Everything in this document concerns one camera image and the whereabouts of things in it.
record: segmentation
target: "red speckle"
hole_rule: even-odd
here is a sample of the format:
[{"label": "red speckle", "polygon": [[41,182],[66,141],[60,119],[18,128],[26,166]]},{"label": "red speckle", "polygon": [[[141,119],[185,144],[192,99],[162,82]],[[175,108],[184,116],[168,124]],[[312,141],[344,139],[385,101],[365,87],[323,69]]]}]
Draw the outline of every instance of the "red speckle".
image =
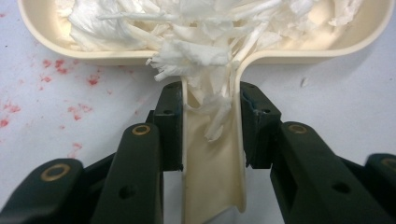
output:
[{"label": "red speckle", "polygon": [[77,156],[77,153],[82,149],[82,145],[80,143],[73,143],[73,150],[67,154],[68,158],[75,159]]},{"label": "red speckle", "polygon": [[43,65],[44,65],[44,67],[50,67],[51,65],[52,65],[52,62],[50,61],[50,60],[44,60],[43,61]]},{"label": "red speckle", "polygon": [[82,109],[82,111],[84,111],[85,113],[92,111],[92,107],[89,107],[87,105],[83,105],[83,104],[78,104],[79,108]]},{"label": "red speckle", "polygon": [[77,112],[77,109],[73,106],[69,106],[69,108],[67,108],[68,112]]},{"label": "red speckle", "polygon": [[80,143],[73,143],[73,148],[76,150],[82,149],[82,145]]},{"label": "red speckle", "polygon": [[79,120],[79,119],[81,119],[81,116],[80,116],[80,115],[77,115],[77,114],[75,114],[75,120]]},{"label": "red speckle", "polygon": [[8,105],[4,105],[3,109],[7,110],[9,113],[16,113],[18,111],[21,111],[21,108],[17,105],[12,105],[11,103],[8,103]]},{"label": "red speckle", "polygon": [[4,128],[8,125],[9,121],[7,119],[0,120],[0,128]]},{"label": "red speckle", "polygon": [[84,112],[84,113],[91,112],[92,107],[84,105],[84,104],[78,104],[78,107],[69,106],[69,108],[67,108],[67,111],[70,113],[73,113],[75,120],[79,120],[79,119],[81,119],[81,112]]},{"label": "red speckle", "polygon": [[41,77],[41,81],[51,82],[52,78],[51,77]]},{"label": "red speckle", "polygon": [[91,86],[95,86],[99,82],[99,75],[90,75],[90,78],[87,79],[88,83],[90,83]]},{"label": "red speckle", "polygon": [[59,74],[61,74],[61,75],[67,74],[67,69],[64,68],[64,60],[63,59],[56,60],[55,68],[59,72]]}]

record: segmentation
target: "white fibrous material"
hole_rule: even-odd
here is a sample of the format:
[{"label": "white fibrous material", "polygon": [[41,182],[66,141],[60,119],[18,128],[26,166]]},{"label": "white fibrous material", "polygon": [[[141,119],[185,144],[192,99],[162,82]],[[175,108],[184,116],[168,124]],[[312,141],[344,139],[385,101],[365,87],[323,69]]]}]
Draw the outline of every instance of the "white fibrous material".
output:
[{"label": "white fibrous material", "polygon": [[363,0],[334,0],[334,18],[329,21],[332,26],[342,26],[353,21]]},{"label": "white fibrous material", "polygon": [[[186,108],[210,117],[205,137],[215,141],[231,110],[239,64],[255,51],[315,29],[308,15],[317,1],[76,0],[68,19],[82,50],[157,50],[148,60],[159,70],[155,79],[185,78],[198,103]],[[329,24],[347,24],[360,5],[361,0],[334,0]]]}]

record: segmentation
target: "white fiber strands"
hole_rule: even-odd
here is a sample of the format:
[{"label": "white fiber strands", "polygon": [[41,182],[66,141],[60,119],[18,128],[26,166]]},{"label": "white fiber strands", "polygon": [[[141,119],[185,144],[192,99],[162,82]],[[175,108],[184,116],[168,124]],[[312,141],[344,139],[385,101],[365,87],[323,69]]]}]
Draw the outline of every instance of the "white fiber strands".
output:
[{"label": "white fiber strands", "polygon": [[[80,50],[155,50],[155,79],[181,77],[185,223],[233,205],[244,211],[236,71],[259,50],[302,42],[318,28],[310,13],[320,1],[332,0],[56,0]],[[320,25],[348,24],[361,1],[333,0]]]},{"label": "white fiber strands", "polygon": [[334,0],[334,18],[329,21],[332,26],[342,26],[353,21],[363,0]]}]

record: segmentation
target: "white surface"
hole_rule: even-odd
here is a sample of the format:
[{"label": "white surface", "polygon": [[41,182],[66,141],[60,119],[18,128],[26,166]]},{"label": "white surface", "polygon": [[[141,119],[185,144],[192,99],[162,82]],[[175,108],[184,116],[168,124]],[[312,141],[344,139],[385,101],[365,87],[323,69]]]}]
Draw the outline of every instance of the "white surface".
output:
[{"label": "white surface", "polygon": [[[35,41],[15,1],[0,5],[0,30],[0,120],[8,121],[0,128],[0,207],[46,161],[76,156],[90,165],[114,152],[122,131],[144,121],[162,86],[176,80],[157,83],[155,71],[142,66],[75,64]],[[371,153],[396,154],[394,36],[395,15],[357,53],[320,64],[254,65],[243,80],[262,89],[283,121],[310,125],[337,155],[363,164]],[[57,71],[57,60],[67,74]],[[100,77],[94,86],[91,77]],[[180,221],[180,178],[165,174],[165,223]],[[283,223],[269,172],[247,169],[246,213],[231,209],[210,223]]]}]

